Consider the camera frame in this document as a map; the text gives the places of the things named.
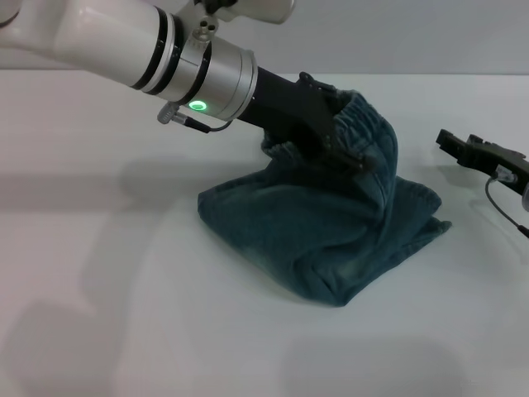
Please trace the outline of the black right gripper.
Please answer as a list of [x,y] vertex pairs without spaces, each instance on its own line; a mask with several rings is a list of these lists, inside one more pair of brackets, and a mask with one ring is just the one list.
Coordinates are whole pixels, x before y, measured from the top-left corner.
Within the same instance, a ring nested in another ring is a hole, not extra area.
[[471,135],[463,141],[446,129],[440,129],[436,144],[457,164],[496,175],[513,192],[524,196],[528,190],[528,158],[520,152],[504,148]]

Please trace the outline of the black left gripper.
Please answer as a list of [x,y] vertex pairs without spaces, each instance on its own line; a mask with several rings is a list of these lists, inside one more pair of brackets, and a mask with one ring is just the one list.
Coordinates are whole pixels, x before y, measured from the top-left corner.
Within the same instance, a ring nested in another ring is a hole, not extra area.
[[255,90],[238,119],[298,146],[324,146],[322,164],[335,171],[371,171],[372,157],[350,153],[331,138],[330,101],[336,95],[335,86],[307,72],[300,72],[293,82],[259,67]]

